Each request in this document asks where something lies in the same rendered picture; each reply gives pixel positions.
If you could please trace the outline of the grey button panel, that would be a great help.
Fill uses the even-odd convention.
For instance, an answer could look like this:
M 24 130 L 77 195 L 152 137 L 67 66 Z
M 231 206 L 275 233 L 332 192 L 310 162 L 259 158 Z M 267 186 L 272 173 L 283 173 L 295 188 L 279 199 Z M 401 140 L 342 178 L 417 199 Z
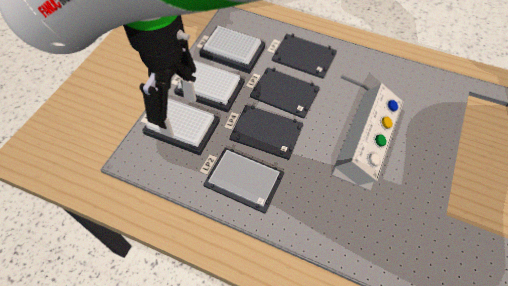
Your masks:
M 370 89 L 343 75 L 341 78 L 367 91 L 331 175 L 371 191 L 373 182 L 378 180 L 403 101 L 382 83 Z

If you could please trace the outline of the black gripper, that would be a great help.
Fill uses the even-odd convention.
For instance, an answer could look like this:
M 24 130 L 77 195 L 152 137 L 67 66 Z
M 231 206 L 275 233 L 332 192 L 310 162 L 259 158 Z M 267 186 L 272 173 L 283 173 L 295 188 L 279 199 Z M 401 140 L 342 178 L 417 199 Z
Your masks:
M 152 56 L 139 53 L 139 55 L 142 62 L 148 68 L 149 76 L 147 83 L 141 83 L 139 86 L 143 93 L 147 121 L 158 125 L 161 134 L 172 138 L 174 133 L 167 117 L 167 105 L 168 90 L 171 88 L 171 77 L 176 72 L 180 77 L 184 98 L 193 102 L 196 101 L 193 85 L 196 77 L 192 76 L 196 72 L 196 66 L 189 51 L 188 41 L 183 39 L 178 48 L 167 54 Z

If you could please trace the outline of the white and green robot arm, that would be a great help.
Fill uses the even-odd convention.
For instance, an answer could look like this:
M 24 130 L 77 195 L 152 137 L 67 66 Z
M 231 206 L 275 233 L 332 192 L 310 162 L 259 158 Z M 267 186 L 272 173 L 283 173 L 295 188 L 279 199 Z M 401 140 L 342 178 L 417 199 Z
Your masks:
M 181 15 L 255 1 L 260 0 L 0 0 L 0 12 L 22 41 L 47 53 L 82 51 L 123 26 L 136 51 L 156 56 L 190 39 Z

